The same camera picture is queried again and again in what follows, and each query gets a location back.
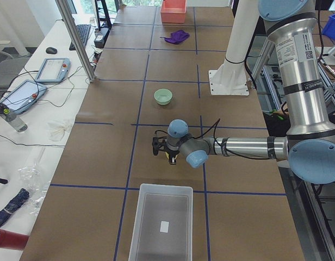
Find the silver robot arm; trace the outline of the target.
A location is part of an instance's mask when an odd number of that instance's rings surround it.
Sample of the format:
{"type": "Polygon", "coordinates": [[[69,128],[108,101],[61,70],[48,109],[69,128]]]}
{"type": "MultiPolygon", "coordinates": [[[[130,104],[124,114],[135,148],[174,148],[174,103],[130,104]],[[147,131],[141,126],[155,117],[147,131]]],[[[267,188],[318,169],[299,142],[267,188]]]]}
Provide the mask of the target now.
{"type": "Polygon", "coordinates": [[[317,23],[314,1],[240,1],[224,63],[209,72],[213,95],[242,95],[242,66],[259,18],[276,49],[289,111],[285,137],[195,138],[183,120],[173,120],[162,145],[170,164],[182,154],[194,168],[210,155],[239,156],[256,160],[286,159],[304,181],[335,181],[335,124],[328,119],[323,82],[312,39],[317,23]]]}

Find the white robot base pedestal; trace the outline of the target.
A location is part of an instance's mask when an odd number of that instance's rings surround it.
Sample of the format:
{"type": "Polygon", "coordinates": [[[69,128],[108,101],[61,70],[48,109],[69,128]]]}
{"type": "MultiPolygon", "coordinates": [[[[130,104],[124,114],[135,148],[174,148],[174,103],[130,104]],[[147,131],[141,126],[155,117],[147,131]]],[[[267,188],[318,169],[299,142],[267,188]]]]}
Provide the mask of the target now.
{"type": "Polygon", "coordinates": [[[224,63],[217,70],[209,71],[211,95],[249,95],[245,60],[258,18],[258,1],[239,1],[224,63]]]}

